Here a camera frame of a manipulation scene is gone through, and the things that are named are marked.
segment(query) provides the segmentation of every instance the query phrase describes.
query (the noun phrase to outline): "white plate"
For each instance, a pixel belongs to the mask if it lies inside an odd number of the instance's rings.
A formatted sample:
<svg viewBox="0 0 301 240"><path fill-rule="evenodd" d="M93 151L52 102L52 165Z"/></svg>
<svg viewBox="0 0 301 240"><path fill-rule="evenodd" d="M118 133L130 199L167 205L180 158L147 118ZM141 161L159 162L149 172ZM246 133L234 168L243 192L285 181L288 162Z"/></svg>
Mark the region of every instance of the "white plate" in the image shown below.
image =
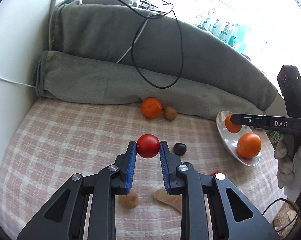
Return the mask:
<svg viewBox="0 0 301 240"><path fill-rule="evenodd" d="M255 156L252 159L245 159L239 156L236 150L239 138L245 133L252 132L252 130L247 125L243 125L238 133L229 132L225 126L225 119L229 114L232 114L232 112L222 111L219 112L216 117L217 129L225 149L229 152L231 156L233 156L236 160L238 160L242 164L251 167L256 166L260 161L260 152L258 153L257 156Z"/></svg>

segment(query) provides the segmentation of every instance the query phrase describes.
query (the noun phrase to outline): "glove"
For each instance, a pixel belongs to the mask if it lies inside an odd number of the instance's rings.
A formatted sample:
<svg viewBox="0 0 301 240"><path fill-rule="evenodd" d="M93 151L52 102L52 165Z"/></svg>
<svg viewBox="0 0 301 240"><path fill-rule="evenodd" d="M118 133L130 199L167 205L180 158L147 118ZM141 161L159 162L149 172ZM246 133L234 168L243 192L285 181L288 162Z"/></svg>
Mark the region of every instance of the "glove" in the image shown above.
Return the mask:
<svg viewBox="0 0 301 240"><path fill-rule="evenodd" d="M287 155L288 147L281 138L274 151L274 157L278 160L277 181L278 187L284 188L284 194L293 202L301 192L301 146L298 148L294 159Z"/></svg>

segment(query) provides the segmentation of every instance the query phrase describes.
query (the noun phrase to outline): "tomato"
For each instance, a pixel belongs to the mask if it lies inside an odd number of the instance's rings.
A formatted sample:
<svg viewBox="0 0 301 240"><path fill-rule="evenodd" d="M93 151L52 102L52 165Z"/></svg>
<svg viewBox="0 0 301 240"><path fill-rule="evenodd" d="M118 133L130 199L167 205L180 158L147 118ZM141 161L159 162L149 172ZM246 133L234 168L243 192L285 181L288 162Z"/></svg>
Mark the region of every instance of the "tomato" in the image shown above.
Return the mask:
<svg viewBox="0 0 301 240"><path fill-rule="evenodd" d="M137 140L137 152L143 158L149 159L155 157L159 149L159 140L152 134L144 134Z"/></svg>

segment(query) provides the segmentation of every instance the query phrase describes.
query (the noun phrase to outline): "checkered fabric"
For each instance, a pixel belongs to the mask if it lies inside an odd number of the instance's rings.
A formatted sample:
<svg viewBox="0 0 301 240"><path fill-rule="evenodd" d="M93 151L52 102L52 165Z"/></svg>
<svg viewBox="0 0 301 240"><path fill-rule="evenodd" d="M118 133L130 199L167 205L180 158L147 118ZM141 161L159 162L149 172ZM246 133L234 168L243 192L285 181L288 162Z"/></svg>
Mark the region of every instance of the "checkered fabric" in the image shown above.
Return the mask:
<svg viewBox="0 0 301 240"><path fill-rule="evenodd" d="M255 132L262 139L261 160L256 167L246 167L226 152L214 121L183 114L172 122L162 116L149 120L140 113L140 104L89 105L38 99L13 136L1 167L0 224L16 239L72 174L97 173L126 152L130 140L145 133L166 140L169 147L185 143L183 162L191 162L203 174L225 173L262 212L283 195L277 188L273 147L265 132ZM159 155L152 159L137 155L132 188L139 205L125 210L116 198L118 240L180 238L180 213L152 197L161 187ZM278 203L267 211L269 221L280 206Z"/></svg>

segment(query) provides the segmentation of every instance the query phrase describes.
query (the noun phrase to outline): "plastic bottle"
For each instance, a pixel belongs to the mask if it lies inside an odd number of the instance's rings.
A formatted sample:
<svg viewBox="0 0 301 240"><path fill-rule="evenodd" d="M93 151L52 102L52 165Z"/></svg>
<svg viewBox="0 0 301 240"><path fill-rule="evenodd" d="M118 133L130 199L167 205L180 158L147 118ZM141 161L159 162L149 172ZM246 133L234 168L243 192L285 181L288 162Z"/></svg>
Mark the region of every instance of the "plastic bottle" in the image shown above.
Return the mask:
<svg viewBox="0 0 301 240"><path fill-rule="evenodd" d="M234 25L229 22L226 23L224 29L218 34L218 39L222 40L225 43L228 43L232 33L233 33Z"/></svg>
<svg viewBox="0 0 301 240"><path fill-rule="evenodd" d="M234 46L234 49L238 52L244 53L245 49L247 47L247 44L250 40L252 33L252 29L248 25L240 25L237 30L236 35L236 46Z"/></svg>
<svg viewBox="0 0 301 240"><path fill-rule="evenodd" d="M218 36L221 29L222 22L216 19L216 22L212 25L210 32L214 34L214 36Z"/></svg>
<svg viewBox="0 0 301 240"><path fill-rule="evenodd" d="M234 28L234 31L228 41L228 45L233 47L234 49L236 48L237 46L237 40L236 40L236 36L237 36L237 31L238 31L238 28L239 28L239 24L236 23L235 24L235 28Z"/></svg>
<svg viewBox="0 0 301 240"><path fill-rule="evenodd" d="M212 23L212 16L213 16L213 13L209 13L208 12L208 17L206 18L206 20L203 21L202 23L202 26L204 26L206 28L206 30L210 30L210 26L211 26L211 23Z"/></svg>

